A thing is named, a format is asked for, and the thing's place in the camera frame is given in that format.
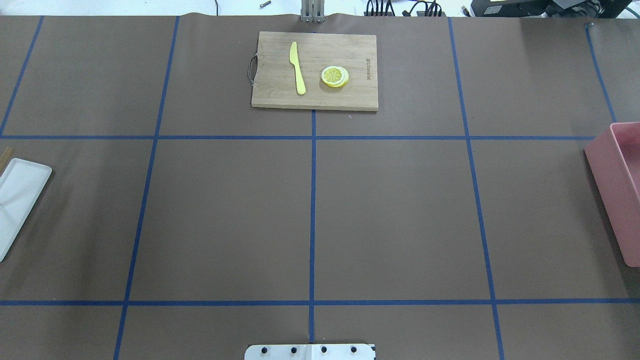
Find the white rectangular plate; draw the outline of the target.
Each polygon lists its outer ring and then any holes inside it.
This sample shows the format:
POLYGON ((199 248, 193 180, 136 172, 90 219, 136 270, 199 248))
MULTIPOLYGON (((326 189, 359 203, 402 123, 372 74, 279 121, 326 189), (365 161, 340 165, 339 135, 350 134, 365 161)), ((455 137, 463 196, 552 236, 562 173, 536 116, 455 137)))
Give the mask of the white rectangular plate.
POLYGON ((0 260, 3 261, 47 184, 53 169, 13 158, 0 179, 0 260))

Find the bamboo cutting board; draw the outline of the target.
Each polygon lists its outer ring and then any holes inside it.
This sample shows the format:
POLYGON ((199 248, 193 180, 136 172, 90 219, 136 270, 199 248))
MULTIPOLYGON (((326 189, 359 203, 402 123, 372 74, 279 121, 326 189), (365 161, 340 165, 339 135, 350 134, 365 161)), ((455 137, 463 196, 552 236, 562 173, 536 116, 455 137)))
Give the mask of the bamboo cutting board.
POLYGON ((378 39, 370 34, 278 32, 258 35, 252 107, 376 112, 378 104, 378 39), (306 94, 298 95, 290 63, 291 43, 297 52, 306 94), (346 68, 348 83, 331 88, 322 81, 328 66, 346 68))

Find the pink plastic tray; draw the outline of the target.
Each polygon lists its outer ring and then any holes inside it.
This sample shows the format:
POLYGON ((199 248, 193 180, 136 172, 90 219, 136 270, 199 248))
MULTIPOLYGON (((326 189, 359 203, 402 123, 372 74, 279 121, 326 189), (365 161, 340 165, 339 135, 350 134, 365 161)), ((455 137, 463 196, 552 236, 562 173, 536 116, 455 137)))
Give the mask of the pink plastic tray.
POLYGON ((615 122, 584 149, 622 258, 640 266, 638 121, 615 122))

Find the yellow plastic knife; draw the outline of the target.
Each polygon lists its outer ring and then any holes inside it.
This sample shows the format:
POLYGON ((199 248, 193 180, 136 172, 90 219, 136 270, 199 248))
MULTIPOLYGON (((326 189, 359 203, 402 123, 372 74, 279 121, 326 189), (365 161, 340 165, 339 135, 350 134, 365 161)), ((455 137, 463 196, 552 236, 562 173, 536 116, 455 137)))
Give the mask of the yellow plastic knife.
POLYGON ((295 91, 298 95, 303 96, 306 94, 306 83, 304 82, 304 78, 301 71, 300 60, 298 57, 298 43, 297 41, 293 41, 290 45, 289 62, 294 68, 294 77, 295 77, 295 91))

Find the wooden chopsticks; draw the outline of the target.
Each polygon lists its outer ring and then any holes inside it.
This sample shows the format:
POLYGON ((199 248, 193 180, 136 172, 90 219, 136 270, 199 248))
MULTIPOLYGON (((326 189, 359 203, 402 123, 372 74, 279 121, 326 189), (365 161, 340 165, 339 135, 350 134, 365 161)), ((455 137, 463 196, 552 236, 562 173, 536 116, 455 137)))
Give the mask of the wooden chopsticks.
POLYGON ((11 146, 7 146, 0 157, 0 173, 2 174, 7 168, 10 160, 13 157, 14 149, 11 146))

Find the aluminium frame post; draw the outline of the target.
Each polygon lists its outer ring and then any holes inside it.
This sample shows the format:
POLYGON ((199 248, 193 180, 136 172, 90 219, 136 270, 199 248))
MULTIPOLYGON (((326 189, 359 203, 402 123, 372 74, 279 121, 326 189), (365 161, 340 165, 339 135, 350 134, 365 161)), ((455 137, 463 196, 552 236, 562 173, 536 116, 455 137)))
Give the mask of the aluminium frame post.
POLYGON ((302 23, 324 23, 325 1, 324 0, 302 0, 301 1, 301 22, 302 23))

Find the yellow lemon slices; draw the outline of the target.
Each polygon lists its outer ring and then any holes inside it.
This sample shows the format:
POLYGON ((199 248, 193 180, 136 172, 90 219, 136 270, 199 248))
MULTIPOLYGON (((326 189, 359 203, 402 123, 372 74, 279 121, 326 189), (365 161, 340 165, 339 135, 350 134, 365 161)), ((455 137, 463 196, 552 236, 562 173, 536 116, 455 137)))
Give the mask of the yellow lemon slices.
POLYGON ((349 79, 349 72, 342 66, 327 66, 321 72, 322 82, 331 88, 341 88, 349 82, 349 79))

